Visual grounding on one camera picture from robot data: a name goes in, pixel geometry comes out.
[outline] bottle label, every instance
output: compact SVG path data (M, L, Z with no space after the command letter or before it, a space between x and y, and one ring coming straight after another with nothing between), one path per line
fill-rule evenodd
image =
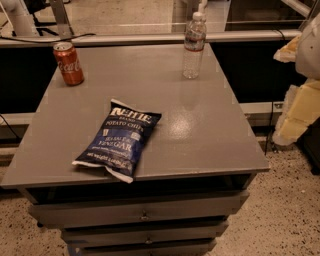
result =
M205 45L205 34L199 34L199 35L188 35L186 34L186 37L184 39L184 47L188 51L192 52L200 52L203 50L204 45Z

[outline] kettle chips bag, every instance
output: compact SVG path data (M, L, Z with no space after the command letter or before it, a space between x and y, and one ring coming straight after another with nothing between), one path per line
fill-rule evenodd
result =
M143 147L160 118L161 114L138 111L112 99L111 111L94 140L72 164L103 166L131 183Z

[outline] soda can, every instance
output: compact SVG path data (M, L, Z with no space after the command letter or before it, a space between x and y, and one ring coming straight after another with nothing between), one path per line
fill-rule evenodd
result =
M53 53L57 60L62 77L67 85L78 85L84 80L82 68L76 48L70 42L61 42L53 46Z

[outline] gray table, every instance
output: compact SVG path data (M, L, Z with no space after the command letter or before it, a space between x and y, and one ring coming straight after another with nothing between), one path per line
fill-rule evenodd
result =
M60 228L83 255L211 250L227 216L247 198L247 186L269 165L210 46L196 80L182 76L182 45L78 54L85 81L68 87L56 71L1 186L21 191L34 204L30 213ZM71 164L112 98L162 113L130 185L101 168Z

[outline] plastic bottle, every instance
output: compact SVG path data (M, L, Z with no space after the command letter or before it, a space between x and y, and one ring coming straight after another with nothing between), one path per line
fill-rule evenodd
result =
M206 33L204 14L195 12L187 25L184 40L183 75L186 78L194 79L199 76Z

